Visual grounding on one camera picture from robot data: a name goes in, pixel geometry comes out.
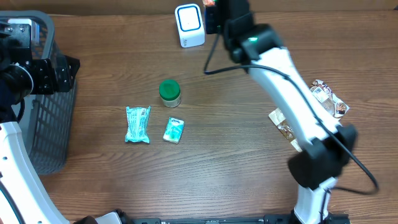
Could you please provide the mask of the green lid jar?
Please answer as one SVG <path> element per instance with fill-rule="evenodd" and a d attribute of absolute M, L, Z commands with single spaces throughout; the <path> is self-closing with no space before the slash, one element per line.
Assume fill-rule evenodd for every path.
<path fill-rule="evenodd" d="M 159 95 L 168 108 L 175 108 L 181 103 L 180 85 L 175 80 L 164 80 L 159 85 Z"/>

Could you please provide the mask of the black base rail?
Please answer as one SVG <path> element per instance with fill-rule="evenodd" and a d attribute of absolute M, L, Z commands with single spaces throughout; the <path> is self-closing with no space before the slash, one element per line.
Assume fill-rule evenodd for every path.
<path fill-rule="evenodd" d="M 159 218 L 133 218 L 133 224 L 289 224 L 300 223 L 294 213 L 288 215 L 264 215 L 263 217 L 236 218 L 185 218 L 162 220 Z"/>

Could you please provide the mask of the white barcode scanner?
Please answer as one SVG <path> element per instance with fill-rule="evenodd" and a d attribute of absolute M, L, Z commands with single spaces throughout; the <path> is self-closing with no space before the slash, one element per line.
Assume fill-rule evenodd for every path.
<path fill-rule="evenodd" d="M 196 47 L 205 43 L 205 28 L 201 10 L 197 4 L 176 7 L 175 20 L 182 48 Z"/>

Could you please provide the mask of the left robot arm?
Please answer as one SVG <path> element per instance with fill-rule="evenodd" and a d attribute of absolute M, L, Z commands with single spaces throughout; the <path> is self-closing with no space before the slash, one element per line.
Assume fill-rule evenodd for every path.
<path fill-rule="evenodd" d="M 66 161 L 78 59 L 49 22 L 1 19 L 1 222 L 66 223 L 40 175 Z"/>

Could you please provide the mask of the brown white snack bag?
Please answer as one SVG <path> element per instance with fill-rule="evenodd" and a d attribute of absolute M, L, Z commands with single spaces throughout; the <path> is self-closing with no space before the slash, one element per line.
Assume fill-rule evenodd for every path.
<path fill-rule="evenodd" d="M 340 120 L 342 116 L 349 110 L 349 106 L 339 99 L 332 91 L 332 89 L 322 80 L 315 80 L 312 82 L 310 91 L 313 96 L 319 101 L 324 109 L 329 112 L 336 120 Z M 294 136 L 294 132 L 288 124 L 285 116 L 279 108 L 269 114 L 269 119 L 284 135 L 284 137 L 291 143 L 291 145 L 301 152 L 301 148 Z"/>

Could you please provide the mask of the orange tissue packet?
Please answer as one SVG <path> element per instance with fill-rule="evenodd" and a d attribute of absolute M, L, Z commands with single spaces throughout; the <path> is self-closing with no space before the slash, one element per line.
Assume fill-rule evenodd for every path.
<path fill-rule="evenodd" d="M 215 5 L 215 0 L 203 0 L 203 5 L 205 7 L 210 7 Z"/>

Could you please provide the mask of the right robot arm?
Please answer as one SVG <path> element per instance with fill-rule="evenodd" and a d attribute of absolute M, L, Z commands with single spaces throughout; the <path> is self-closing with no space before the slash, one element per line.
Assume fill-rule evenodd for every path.
<path fill-rule="evenodd" d="M 265 215 L 264 223 L 349 223 L 328 211 L 330 192 L 352 158 L 357 137 L 343 127 L 308 89 L 282 39 L 269 24 L 257 24 L 247 1 L 215 1 L 213 28 L 237 69 L 245 70 L 273 99 L 301 151 L 288 161 L 298 183 L 289 215 Z"/>

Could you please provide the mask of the grey plastic mesh basket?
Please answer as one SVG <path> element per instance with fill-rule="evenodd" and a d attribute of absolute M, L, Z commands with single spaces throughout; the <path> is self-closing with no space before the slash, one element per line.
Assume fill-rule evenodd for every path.
<path fill-rule="evenodd" d="M 53 20 L 41 11 L 1 11 L 1 22 L 12 18 L 32 19 L 55 30 Z M 1 122 L 19 125 L 29 159 L 40 175 L 58 172 L 66 163 L 76 89 L 75 81 L 69 92 L 18 95 L 1 78 Z"/>

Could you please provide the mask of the teal tissue packet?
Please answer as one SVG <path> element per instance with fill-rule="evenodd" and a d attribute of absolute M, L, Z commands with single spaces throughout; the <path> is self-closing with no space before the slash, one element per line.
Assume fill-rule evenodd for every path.
<path fill-rule="evenodd" d="M 165 128 L 163 140 L 178 144 L 182 137 L 185 122 L 181 119 L 170 117 Z"/>

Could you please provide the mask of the mint green wipes packet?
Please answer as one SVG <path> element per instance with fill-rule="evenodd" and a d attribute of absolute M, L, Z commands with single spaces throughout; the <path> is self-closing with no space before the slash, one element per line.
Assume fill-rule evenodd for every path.
<path fill-rule="evenodd" d="M 150 143 L 147 134 L 147 124 L 149 121 L 151 107 L 143 108 L 126 107 L 127 117 L 127 133 L 125 135 L 126 142 L 144 142 Z"/>

